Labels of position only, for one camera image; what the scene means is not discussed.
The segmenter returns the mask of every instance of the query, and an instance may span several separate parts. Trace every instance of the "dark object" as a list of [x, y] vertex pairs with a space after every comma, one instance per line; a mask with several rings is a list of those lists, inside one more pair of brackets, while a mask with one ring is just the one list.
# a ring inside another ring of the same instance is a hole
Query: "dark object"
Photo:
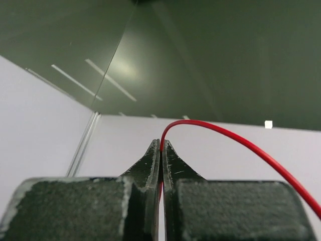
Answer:
[[119, 178], [36, 178], [15, 192], [3, 241], [157, 240], [164, 181], [167, 240], [315, 237], [296, 192], [281, 182], [207, 181], [166, 141]]

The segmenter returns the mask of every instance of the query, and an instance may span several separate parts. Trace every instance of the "white square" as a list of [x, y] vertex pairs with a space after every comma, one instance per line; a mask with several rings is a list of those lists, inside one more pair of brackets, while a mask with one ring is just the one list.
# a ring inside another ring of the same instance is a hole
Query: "white square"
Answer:
[[272, 127], [273, 127], [273, 123], [271, 120], [265, 121], [264, 125], [265, 125], [265, 128], [267, 128], [267, 129], [272, 129]]

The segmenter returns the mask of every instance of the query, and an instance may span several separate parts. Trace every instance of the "green ceiling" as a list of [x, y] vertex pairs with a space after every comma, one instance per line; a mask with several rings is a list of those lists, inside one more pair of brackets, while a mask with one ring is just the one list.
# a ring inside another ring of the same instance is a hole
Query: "green ceiling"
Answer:
[[321, 130], [320, 9], [317, 0], [5, 0], [0, 54], [102, 114]]

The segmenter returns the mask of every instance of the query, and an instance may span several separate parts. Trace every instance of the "white panel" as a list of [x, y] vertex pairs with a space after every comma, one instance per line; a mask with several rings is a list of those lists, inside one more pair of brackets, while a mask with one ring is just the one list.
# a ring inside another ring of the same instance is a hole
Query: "white panel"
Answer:
[[92, 111], [0, 57], [0, 217], [26, 178], [65, 176]]
[[[80, 176], [117, 176], [134, 164], [152, 139], [160, 138], [174, 120], [103, 116], [89, 145]], [[252, 141], [287, 168], [321, 203], [321, 133], [288, 129], [218, 124]], [[177, 154], [207, 179], [283, 180], [264, 161], [235, 141], [190, 125], [173, 127], [167, 135]], [[321, 223], [306, 207], [321, 239]], [[159, 240], [164, 240], [164, 230]]]

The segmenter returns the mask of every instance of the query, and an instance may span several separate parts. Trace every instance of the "red wire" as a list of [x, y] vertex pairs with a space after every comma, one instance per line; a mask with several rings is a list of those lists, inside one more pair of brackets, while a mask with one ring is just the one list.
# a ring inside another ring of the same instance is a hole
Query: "red wire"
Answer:
[[307, 204], [312, 208], [312, 210], [316, 213], [316, 215], [321, 220], [321, 207], [317, 203], [317, 201], [308, 193], [308, 191], [296, 180], [295, 177], [291, 175], [284, 167], [282, 167], [276, 160], [274, 160], [270, 155], [265, 153], [262, 149], [248, 141], [247, 139], [229, 131], [224, 128], [221, 128], [219, 126], [202, 122], [200, 120], [193, 120], [193, 119], [183, 119], [183, 120], [177, 120], [173, 123], [170, 123], [164, 130], [162, 134], [162, 138], [160, 140], [160, 151], [163, 151], [164, 148], [164, 142], [165, 142], [165, 136], [166, 133], [169, 131], [170, 128], [177, 126], [177, 125], [195, 125], [200, 127], [205, 127], [208, 129], [211, 129], [213, 131], [219, 132], [229, 138], [232, 138], [233, 140], [241, 143], [242, 145], [246, 146], [248, 149], [256, 153], [259, 157], [261, 157], [264, 161], [266, 161], [272, 168], [274, 168], [279, 174], [281, 174], [282, 177], [285, 178], [286, 181], [288, 181], [293, 188], [300, 194], [300, 196], [307, 202]]

